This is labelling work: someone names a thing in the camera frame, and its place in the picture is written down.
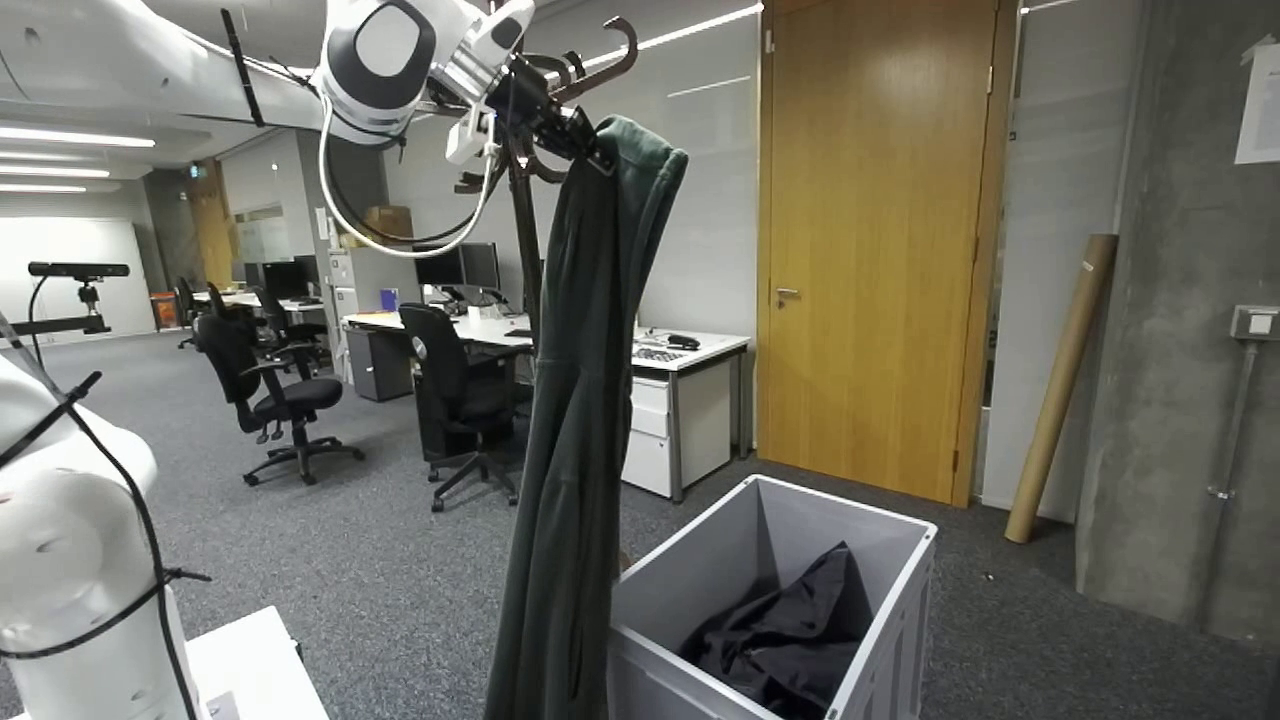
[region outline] black cloth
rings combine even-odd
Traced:
[[[551,224],[486,720],[602,718],[630,320],[687,159],[630,120],[596,144],[567,168]]]
[[[701,624],[678,658],[786,720],[819,720],[873,629],[873,606],[846,545],[794,583],[754,580]]]

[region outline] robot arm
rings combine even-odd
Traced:
[[[428,80],[482,107],[507,56],[529,32],[536,0],[481,14],[467,0],[328,0],[318,97],[332,132],[389,144],[424,104]]]

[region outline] desk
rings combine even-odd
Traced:
[[[262,305],[254,299],[254,293],[224,293],[224,305],[234,305],[234,308],[253,308],[261,312]],[[318,299],[283,299],[283,312],[290,323],[325,323],[325,305]]]
[[[357,329],[371,333],[405,333],[394,312],[368,312],[346,317]],[[504,320],[457,320],[450,323],[467,344],[500,344],[500,347],[530,347],[529,335],[507,335],[512,329],[529,329],[529,317]],[[701,347],[678,353],[668,335],[692,335]],[[378,357],[376,347],[391,347],[389,341],[368,341],[371,353],[350,347],[364,363],[350,368],[350,383],[361,397],[389,402],[378,392]],[[735,439],[735,388],[740,388],[740,357],[749,353],[749,335],[718,335],[718,333],[677,333],[655,329],[630,344],[630,439],[622,460],[622,482],[678,499],[682,487],[717,471],[730,460]]]
[[[188,670],[211,720],[328,720],[276,608],[188,639]]]

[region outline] gray bin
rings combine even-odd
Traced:
[[[827,720],[920,718],[925,608],[936,526],[810,487],[749,475],[717,510],[622,572],[612,597],[612,720],[777,720],[677,649],[735,606],[754,575],[791,583],[846,545],[874,619],[846,663]]]

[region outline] white wall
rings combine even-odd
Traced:
[[[308,201],[297,132],[267,132],[218,158],[227,214],[243,261],[290,261],[316,253],[316,218]]]
[[[643,37],[724,17],[745,0],[634,5],[599,0],[544,14],[529,37],[530,52],[580,56],[615,47],[599,25],[628,17]],[[754,333],[754,37],[760,22],[653,47],[615,85],[596,87],[584,107],[590,120],[630,116],[687,154],[687,175],[655,258],[641,320],[677,329]],[[407,205],[418,233],[447,229],[472,205],[450,197],[457,171],[443,168],[447,120],[407,132],[407,149],[382,158],[391,205]],[[538,239],[549,239],[554,194],[536,184]],[[521,249],[507,190],[500,190],[472,239],[500,249],[504,293],[521,299]]]
[[[1120,224],[1140,0],[1025,17],[1003,175],[1000,341],[979,499],[1009,510],[1033,446],[1087,235]],[[1095,363],[1084,363],[1045,516],[1074,520]]]
[[[35,280],[31,261],[127,266],[127,276],[101,286],[101,312],[111,335],[156,333],[146,276],[136,249],[133,201],[136,184],[105,197],[0,197],[0,312],[28,317]],[[71,280],[47,280],[35,305],[39,320],[82,317]],[[80,344],[82,333],[39,335],[39,344]]]

